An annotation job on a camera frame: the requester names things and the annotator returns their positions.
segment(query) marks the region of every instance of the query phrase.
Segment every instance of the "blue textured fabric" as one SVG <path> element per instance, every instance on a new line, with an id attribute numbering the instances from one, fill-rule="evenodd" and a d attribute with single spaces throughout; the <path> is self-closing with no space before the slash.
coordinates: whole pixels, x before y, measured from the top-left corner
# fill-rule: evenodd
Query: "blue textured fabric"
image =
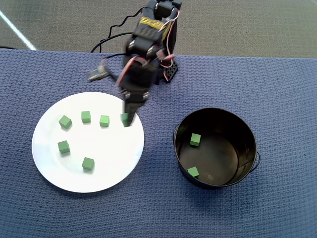
<path id="1" fill-rule="evenodd" d="M 119 96 L 88 83 L 104 54 L 0 51 L 0 237 L 315 238 L 317 59 L 177 56 L 171 84 L 139 111 L 145 147 L 135 170 L 97 193 L 61 190 L 32 158 L 42 114 L 69 95 Z M 119 73 L 122 57 L 108 60 Z M 252 129 L 262 156 L 240 183 L 205 190 L 181 174 L 172 131 L 190 112 L 220 107 Z"/>

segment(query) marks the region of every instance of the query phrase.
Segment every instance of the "yellow label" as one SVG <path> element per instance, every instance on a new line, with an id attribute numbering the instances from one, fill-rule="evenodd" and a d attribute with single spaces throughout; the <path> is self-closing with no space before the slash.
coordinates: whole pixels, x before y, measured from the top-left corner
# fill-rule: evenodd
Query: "yellow label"
<path id="1" fill-rule="evenodd" d="M 161 22 L 161 21 L 159 21 L 159 20 L 150 19 L 150 18 L 148 18 L 148 17 L 146 17 L 146 16 L 142 16 L 142 17 L 141 17 L 140 24 L 147 24 L 147 25 L 149 25 L 149 26 L 151 26 L 151 27 L 153 27 L 153 28 L 156 28 L 156 29 L 158 29 L 158 30 L 164 25 L 163 22 Z"/>

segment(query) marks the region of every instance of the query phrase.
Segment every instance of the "robotic arm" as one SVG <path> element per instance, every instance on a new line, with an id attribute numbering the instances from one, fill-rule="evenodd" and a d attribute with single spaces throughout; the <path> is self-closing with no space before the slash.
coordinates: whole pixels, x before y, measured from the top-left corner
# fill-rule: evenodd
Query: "robotic arm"
<path id="1" fill-rule="evenodd" d="M 123 71 L 118 78 L 112 78 L 124 96 L 127 126 L 148 99 L 150 87 L 158 85 L 161 78 L 170 82 L 178 70 L 173 50 L 181 5 L 181 0 L 150 0 L 126 43 Z M 88 80 L 93 81 L 110 74 L 101 65 L 88 75 Z"/>

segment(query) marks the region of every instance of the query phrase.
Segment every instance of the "white line on floor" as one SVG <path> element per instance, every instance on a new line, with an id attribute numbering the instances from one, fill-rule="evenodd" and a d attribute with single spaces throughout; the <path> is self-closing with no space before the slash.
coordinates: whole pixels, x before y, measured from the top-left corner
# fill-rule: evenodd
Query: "white line on floor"
<path id="1" fill-rule="evenodd" d="M 33 46 L 32 43 L 28 39 L 26 39 L 25 36 L 23 36 L 23 34 L 18 30 L 18 28 L 15 27 L 15 25 L 2 13 L 1 10 L 0 16 L 30 50 L 36 51 L 35 46 Z"/>

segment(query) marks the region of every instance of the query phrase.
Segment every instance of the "white plate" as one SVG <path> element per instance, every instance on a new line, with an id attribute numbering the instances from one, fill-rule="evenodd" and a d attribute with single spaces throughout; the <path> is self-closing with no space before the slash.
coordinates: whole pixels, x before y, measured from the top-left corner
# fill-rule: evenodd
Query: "white plate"
<path id="1" fill-rule="evenodd" d="M 97 92 L 75 94 L 54 104 L 41 117 L 32 138 L 33 158 L 40 173 L 72 192 L 96 192 L 122 181 L 139 162 L 144 146 L 139 117 L 135 115 L 132 125 L 124 127 L 122 110 L 121 99 Z M 82 123 L 82 111 L 90 111 L 91 123 Z M 68 129 L 58 123 L 63 115 L 72 120 Z M 109 116 L 109 127 L 100 127 L 101 115 Z M 57 143 L 64 140 L 70 153 L 58 150 Z M 95 160 L 91 171 L 82 167 L 85 157 Z"/>

